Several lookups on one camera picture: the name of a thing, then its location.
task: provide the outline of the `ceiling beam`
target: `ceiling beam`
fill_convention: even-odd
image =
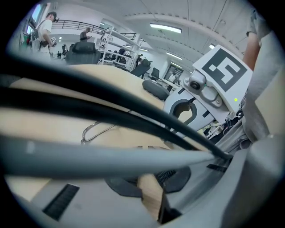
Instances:
[[[152,36],[152,35],[146,35],[145,37],[147,39],[150,39],[150,40],[155,40],[155,41],[170,44],[170,45],[175,46],[175,47],[180,48],[180,49],[184,49],[184,50],[187,49],[189,51],[190,55],[194,55],[197,58],[201,58],[203,56],[200,52],[197,52],[196,50],[189,48],[188,46],[185,46],[185,45],[178,43],[176,41],[172,41],[172,40],[169,40],[169,39],[166,39],[163,37],[157,37],[157,36]]]
[[[243,55],[239,52],[239,50],[233,46],[229,41],[227,41],[225,38],[223,38],[221,35],[217,34],[213,30],[206,28],[200,24],[197,24],[193,21],[186,20],[180,17],[175,17],[175,16],[168,16],[168,15],[159,15],[156,14],[155,18],[157,20],[162,20],[162,21],[167,21],[175,24],[179,24],[182,26],[186,26],[188,28],[194,29],[208,37],[212,37],[215,40],[219,42],[220,45],[231,51],[233,54],[235,54],[237,57],[240,59],[243,58]],[[132,16],[126,16],[125,20],[153,20],[154,17],[151,14],[139,14],[139,15],[132,15]]]

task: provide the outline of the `gray tube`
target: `gray tube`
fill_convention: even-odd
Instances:
[[[214,159],[208,152],[117,149],[0,136],[6,174],[87,179],[138,176]]]

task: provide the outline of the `man in white shirt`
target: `man in white shirt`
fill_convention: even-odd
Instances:
[[[169,81],[170,82],[174,82],[174,80],[176,79],[176,76],[175,76],[175,73],[173,73],[172,75],[170,75],[170,77],[169,77]]]
[[[38,58],[45,62],[50,61],[48,45],[50,45],[50,47],[53,47],[54,42],[50,40],[49,34],[52,31],[53,22],[57,20],[57,13],[49,12],[45,20],[42,21],[37,28],[39,42],[36,42],[37,45],[35,47],[35,51],[37,52]]]

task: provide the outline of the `white shelf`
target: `white shelf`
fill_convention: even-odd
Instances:
[[[118,56],[122,56],[124,58],[128,58],[128,59],[132,59],[131,57],[128,57],[128,56],[125,56],[125,55],[120,55],[119,53],[115,53],[115,52],[106,52],[106,53],[109,53],[109,54],[114,54],[114,55],[118,55]]]
[[[130,48],[126,47],[126,46],[118,45],[118,44],[113,43],[113,42],[111,42],[111,41],[109,41],[109,44],[110,44],[110,45],[114,45],[114,46],[119,47],[119,48],[123,48],[123,49],[125,49],[126,51],[129,51],[129,52],[134,52],[132,49],[130,49]]]
[[[114,62],[115,62],[114,60],[106,60],[106,59],[104,59],[103,61],[104,61],[104,62],[111,62],[111,63],[114,63]],[[126,65],[125,63],[121,63],[121,62],[118,63],[118,64],[119,64],[119,65],[124,65],[124,66]]]
[[[107,33],[107,34],[110,34],[110,33],[111,33],[112,36],[114,36],[114,37],[116,37],[116,38],[119,38],[120,40],[125,41],[126,43],[128,43],[128,44],[130,44],[130,45],[138,46],[138,47],[139,47],[139,45],[138,45],[136,42],[130,40],[129,38],[125,37],[124,35],[122,35],[122,34],[116,32],[116,31],[114,31],[114,30],[111,32],[111,29],[108,29],[108,30],[106,30],[105,33]]]

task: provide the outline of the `gray cushion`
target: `gray cushion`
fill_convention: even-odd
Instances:
[[[144,80],[142,87],[152,95],[156,96],[158,99],[165,101],[169,96],[169,91],[160,85],[156,84],[152,80]]]

